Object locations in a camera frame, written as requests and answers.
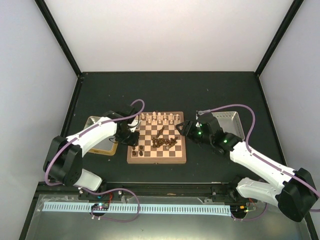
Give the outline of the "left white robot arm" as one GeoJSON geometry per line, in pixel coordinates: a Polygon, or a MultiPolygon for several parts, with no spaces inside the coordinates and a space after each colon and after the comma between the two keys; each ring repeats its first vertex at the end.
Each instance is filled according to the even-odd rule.
{"type": "Polygon", "coordinates": [[[64,185],[78,187],[88,191],[95,199],[103,199],[108,192],[103,179],[86,170],[83,157],[100,142],[110,137],[127,146],[136,146],[139,133],[140,114],[144,110],[142,103],[139,111],[129,105],[124,111],[108,111],[96,123],[68,137],[56,136],[49,147],[44,165],[44,181],[48,186],[64,185]]]}

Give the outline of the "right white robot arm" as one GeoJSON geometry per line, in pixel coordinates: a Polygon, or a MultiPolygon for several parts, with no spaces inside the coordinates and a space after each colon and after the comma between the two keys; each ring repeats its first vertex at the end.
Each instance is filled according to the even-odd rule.
{"type": "Polygon", "coordinates": [[[198,116],[196,121],[186,120],[175,127],[180,135],[199,144],[207,144],[217,154],[229,159],[259,177],[255,181],[241,179],[227,189],[228,198],[234,202],[242,198],[255,199],[278,207],[290,220],[301,222],[319,200],[311,174],[304,168],[295,170],[277,163],[251,148],[237,135],[226,132],[212,113],[198,116]]]}

